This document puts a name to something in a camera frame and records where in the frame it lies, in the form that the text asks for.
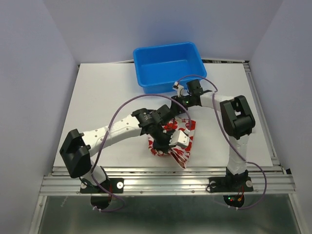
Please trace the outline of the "red poppy floral skirt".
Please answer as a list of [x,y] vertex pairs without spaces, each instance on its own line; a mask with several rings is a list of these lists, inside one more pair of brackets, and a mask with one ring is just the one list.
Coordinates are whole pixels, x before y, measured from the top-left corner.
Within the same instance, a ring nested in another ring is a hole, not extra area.
[[[157,150],[154,146],[154,139],[148,135],[148,150],[151,152],[152,155],[158,157],[171,157],[182,169],[186,169],[187,162],[191,157],[191,148],[192,142],[195,135],[195,128],[196,128],[196,121],[191,120],[192,126],[189,132],[189,144],[188,147],[185,149],[181,148],[180,146],[175,146],[171,148],[167,153],[164,153],[161,150]],[[165,126],[165,130],[188,130],[189,121],[185,118],[176,117],[173,120],[170,120]]]

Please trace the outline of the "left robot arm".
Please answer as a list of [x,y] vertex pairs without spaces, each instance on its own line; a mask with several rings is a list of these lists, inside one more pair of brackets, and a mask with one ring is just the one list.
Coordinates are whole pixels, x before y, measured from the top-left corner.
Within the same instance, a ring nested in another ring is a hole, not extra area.
[[167,150],[173,131],[166,133],[163,126],[174,117],[172,110],[163,105],[157,110],[138,109],[110,127],[86,132],[73,129],[67,134],[59,153],[71,178],[84,178],[97,192],[104,192],[109,181],[99,166],[91,172],[95,165],[91,157],[99,153],[100,149],[142,135],[150,135],[159,146]]

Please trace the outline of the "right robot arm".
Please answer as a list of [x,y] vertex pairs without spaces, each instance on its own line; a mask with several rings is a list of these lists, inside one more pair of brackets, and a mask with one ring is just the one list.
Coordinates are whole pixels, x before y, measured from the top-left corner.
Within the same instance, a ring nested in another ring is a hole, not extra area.
[[217,90],[204,90],[198,79],[187,83],[187,94],[184,87],[176,81],[173,89],[171,110],[182,114],[188,108],[201,106],[212,108],[223,136],[229,144],[229,160],[224,177],[210,177],[206,190],[210,193],[251,192],[253,185],[247,169],[247,143],[255,127],[255,119],[245,96],[219,95]]

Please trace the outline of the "blue plastic bin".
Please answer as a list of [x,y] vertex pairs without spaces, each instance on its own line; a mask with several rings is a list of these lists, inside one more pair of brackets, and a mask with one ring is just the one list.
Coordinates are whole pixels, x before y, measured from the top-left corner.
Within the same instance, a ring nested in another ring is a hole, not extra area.
[[207,72],[196,45],[181,42],[137,48],[133,51],[137,82],[146,94],[161,94],[173,91],[180,78],[181,85],[206,77]]

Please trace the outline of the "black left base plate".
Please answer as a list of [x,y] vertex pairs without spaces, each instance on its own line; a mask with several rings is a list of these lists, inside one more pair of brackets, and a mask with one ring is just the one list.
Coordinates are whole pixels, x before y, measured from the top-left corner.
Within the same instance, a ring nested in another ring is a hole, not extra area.
[[[88,180],[82,178],[80,184],[80,193],[81,194],[104,194],[103,191],[98,185],[93,185]],[[113,194],[123,193],[124,188],[124,179],[123,178],[109,178],[106,181],[100,184],[103,188],[108,190]]]

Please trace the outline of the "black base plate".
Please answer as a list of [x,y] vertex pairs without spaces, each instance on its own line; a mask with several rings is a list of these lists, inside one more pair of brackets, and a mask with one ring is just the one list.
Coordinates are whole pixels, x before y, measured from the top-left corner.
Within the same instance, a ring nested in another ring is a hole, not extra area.
[[209,193],[234,194],[238,192],[253,192],[253,183],[250,177],[241,180],[232,180],[226,177],[210,177],[206,187]]
[[[98,185],[93,185],[88,180],[82,178],[80,184],[80,193],[81,194],[104,194],[103,191]],[[106,181],[100,184],[103,188],[108,190],[113,194],[123,193],[124,188],[124,179],[123,178],[109,178]]]

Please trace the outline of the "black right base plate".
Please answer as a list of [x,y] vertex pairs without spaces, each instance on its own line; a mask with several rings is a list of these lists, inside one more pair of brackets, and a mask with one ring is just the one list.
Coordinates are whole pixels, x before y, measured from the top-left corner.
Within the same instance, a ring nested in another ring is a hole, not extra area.
[[226,177],[210,177],[206,187],[209,193],[234,194],[238,192],[253,192],[253,183],[250,177],[241,180],[232,180]]

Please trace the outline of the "aluminium front rail frame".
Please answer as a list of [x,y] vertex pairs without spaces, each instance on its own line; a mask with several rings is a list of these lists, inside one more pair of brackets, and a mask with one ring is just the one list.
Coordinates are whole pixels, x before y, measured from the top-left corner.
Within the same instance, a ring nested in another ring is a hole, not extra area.
[[[284,172],[280,165],[265,167],[262,174],[256,167],[249,167],[253,183],[253,194],[261,194],[267,183],[267,194],[293,194],[295,183],[292,175]],[[205,190],[210,177],[225,175],[223,167],[109,167],[109,177],[124,179],[125,196],[152,195],[207,195]],[[39,198],[32,218],[30,233],[37,234],[49,195],[81,195],[80,181],[70,178],[65,166],[54,166],[42,180]]]

